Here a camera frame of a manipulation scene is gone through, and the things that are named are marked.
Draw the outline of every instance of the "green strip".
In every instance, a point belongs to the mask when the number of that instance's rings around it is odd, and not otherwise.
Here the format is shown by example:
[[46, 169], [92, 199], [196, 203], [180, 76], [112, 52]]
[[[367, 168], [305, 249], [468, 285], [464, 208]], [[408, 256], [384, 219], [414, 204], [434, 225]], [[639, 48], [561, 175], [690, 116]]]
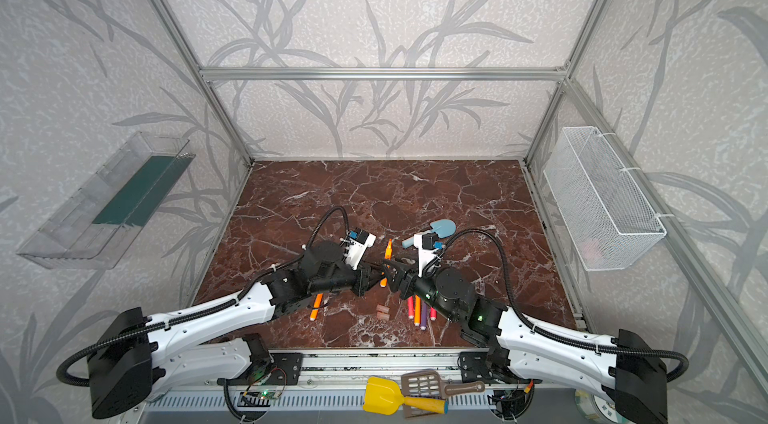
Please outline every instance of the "green strip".
[[192, 158], [193, 156], [179, 159], [173, 156], [150, 156], [93, 219], [93, 224], [146, 226]]

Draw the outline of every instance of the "marble table surface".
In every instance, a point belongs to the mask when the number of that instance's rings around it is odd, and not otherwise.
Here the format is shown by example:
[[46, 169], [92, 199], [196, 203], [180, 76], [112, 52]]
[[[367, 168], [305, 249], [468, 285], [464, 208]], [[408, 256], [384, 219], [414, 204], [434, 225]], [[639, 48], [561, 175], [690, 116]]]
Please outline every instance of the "marble table surface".
[[[415, 257], [400, 241], [430, 221], [453, 219], [457, 229], [480, 227], [495, 233], [507, 252], [514, 295], [525, 314], [574, 328], [518, 161], [258, 161], [240, 197], [196, 304], [238, 291], [255, 273], [301, 251], [322, 214], [343, 205], [350, 227], [378, 236], [368, 261], [383, 257], [392, 238], [394, 257]], [[335, 213], [318, 236], [338, 240]], [[455, 266], [478, 292], [506, 302], [501, 261], [487, 238], [462, 237], [443, 265]], [[376, 305], [389, 307], [389, 321], [376, 318]], [[470, 347], [459, 326], [438, 315], [427, 330], [408, 319], [407, 305], [376, 285], [364, 297], [350, 291], [331, 296], [316, 321], [300, 311], [267, 324], [222, 336], [260, 333], [270, 349], [354, 346]]]

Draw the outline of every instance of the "slotted spatula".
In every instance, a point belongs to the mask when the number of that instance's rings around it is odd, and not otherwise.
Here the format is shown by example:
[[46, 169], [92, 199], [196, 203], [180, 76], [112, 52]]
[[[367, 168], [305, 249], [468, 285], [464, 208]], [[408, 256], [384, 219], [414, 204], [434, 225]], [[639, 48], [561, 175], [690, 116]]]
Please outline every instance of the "slotted spatula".
[[[429, 369], [403, 374], [400, 377], [400, 384], [403, 396], [413, 397], [448, 399], [450, 396], [457, 394], [485, 391], [485, 384], [482, 381], [467, 382], [466, 384], [446, 384], [437, 371]], [[406, 419], [435, 414], [434, 412], [420, 410], [408, 405], [403, 405], [402, 412]]]

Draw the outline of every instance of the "wire basket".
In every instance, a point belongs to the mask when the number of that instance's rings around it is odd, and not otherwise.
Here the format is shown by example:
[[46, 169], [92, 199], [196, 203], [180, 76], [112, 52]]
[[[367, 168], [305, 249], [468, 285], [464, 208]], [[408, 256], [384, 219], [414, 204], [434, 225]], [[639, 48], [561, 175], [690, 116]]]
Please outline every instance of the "wire basket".
[[593, 126], [561, 130], [544, 178], [587, 271], [626, 269], [667, 235], [631, 169]]

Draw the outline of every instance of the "yellow toy shovel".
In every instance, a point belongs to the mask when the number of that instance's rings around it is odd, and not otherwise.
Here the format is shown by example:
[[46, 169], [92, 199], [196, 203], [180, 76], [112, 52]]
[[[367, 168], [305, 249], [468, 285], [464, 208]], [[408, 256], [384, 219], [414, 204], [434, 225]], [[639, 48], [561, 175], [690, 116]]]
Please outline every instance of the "yellow toy shovel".
[[390, 416], [400, 406], [408, 404], [417, 409], [445, 414], [448, 411], [448, 401], [430, 397], [403, 396], [397, 382], [380, 377], [370, 377], [366, 386], [366, 398], [362, 410]]

